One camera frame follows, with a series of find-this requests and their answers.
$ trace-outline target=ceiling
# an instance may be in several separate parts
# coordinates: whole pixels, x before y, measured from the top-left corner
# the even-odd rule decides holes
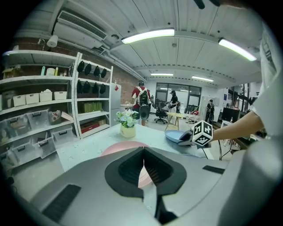
[[[109,50],[103,56],[117,58],[129,72],[147,80],[214,88],[260,81],[260,58],[254,49],[260,45],[262,22],[246,9],[204,3],[200,10],[193,0],[47,0],[26,19],[18,36],[51,35],[58,13],[67,10],[107,34],[103,44]],[[174,28],[175,36],[121,42],[121,38],[161,28]],[[251,62],[220,46],[219,38],[239,44],[258,59]],[[174,76],[155,78],[152,72]],[[214,81],[192,81],[193,75]]]

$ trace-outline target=potted plant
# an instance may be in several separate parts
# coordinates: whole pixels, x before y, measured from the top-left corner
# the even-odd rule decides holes
[[[120,134],[126,138],[136,136],[136,111],[125,110],[124,112],[117,112],[117,120],[121,123]]]

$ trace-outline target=white flowers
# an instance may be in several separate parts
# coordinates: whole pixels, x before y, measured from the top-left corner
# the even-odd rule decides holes
[[[134,127],[134,125],[136,125],[137,120],[136,115],[138,112],[136,111],[131,111],[131,110],[125,110],[124,112],[117,112],[117,120],[118,122],[121,122],[122,125],[126,128],[131,128]]]

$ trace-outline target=blue dustpan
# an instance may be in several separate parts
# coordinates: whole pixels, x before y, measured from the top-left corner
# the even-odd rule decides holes
[[[184,134],[183,131],[179,131],[179,130],[166,130],[164,133],[169,140],[175,143],[181,142],[179,138]]]

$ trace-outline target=flower pot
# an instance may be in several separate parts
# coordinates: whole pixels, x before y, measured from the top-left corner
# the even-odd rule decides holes
[[[126,128],[124,126],[122,126],[121,124],[121,128],[120,128],[120,134],[125,137],[125,138],[131,138],[136,136],[136,127],[131,127],[131,128]]]

